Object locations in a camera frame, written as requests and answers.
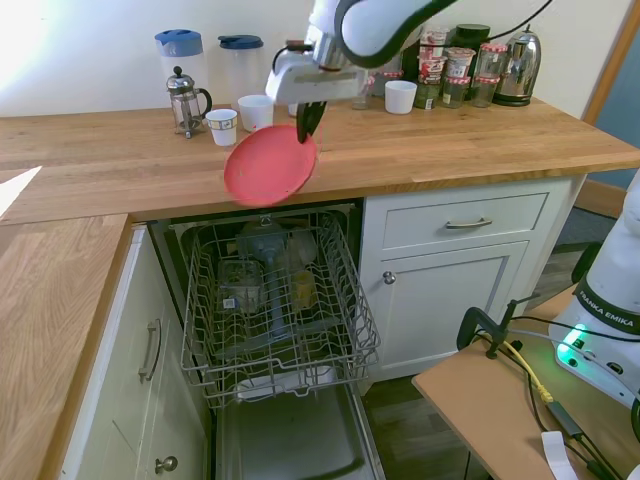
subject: french press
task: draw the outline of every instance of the french press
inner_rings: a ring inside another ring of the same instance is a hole
[[[173,118],[176,121],[176,133],[184,133],[187,138],[203,124],[204,116],[211,110],[211,95],[204,88],[194,88],[195,82],[189,75],[183,75],[180,67],[174,67],[172,75],[167,80],[167,90],[171,96]],[[204,112],[200,113],[198,94],[207,99]]]

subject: white wall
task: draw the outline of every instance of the white wall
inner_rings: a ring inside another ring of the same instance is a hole
[[[203,35],[215,102],[227,100],[217,36],[265,41],[264,68],[300,38],[313,0],[1,0],[0,116],[168,106],[153,36]],[[459,0],[434,23],[506,30],[543,0]],[[555,0],[535,20],[543,63],[535,94],[581,116],[631,0]],[[15,48],[8,42],[14,42]]]

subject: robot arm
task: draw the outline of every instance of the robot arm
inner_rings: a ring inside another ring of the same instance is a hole
[[[267,95],[298,104],[298,140],[313,135],[327,100],[353,98],[368,79],[365,69],[387,63],[415,43],[421,25],[456,0],[316,0],[305,44],[274,61]]]

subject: small table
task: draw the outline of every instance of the small table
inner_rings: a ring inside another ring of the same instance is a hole
[[[572,291],[565,290],[529,313],[555,318],[569,304]],[[519,320],[512,324],[514,328],[516,325],[524,330],[548,331],[548,326],[540,322]],[[551,342],[511,335],[510,340],[514,339],[522,341],[520,353],[554,399],[626,478],[640,464],[640,443],[631,429],[629,410],[560,367]],[[415,377],[413,384],[495,480],[554,480],[533,417],[526,374],[501,354],[496,360],[488,359],[487,348],[486,342],[475,342]],[[559,430],[540,401],[538,410],[549,430]],[[584,452],[579,444],[571,442]],[[573,452],[567,453],[578,478],[595,478]]]

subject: blue lid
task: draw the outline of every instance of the blue lid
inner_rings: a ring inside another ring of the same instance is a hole
[[[163,57],[190,57],[203,51],[202,36],[193,30],[165,30],[157,34],[155,39]]]
[[[264,45],[262,39],[256,35],[222,35],[218,40],[220,40],[220,46],[227,50],[247,50]]]

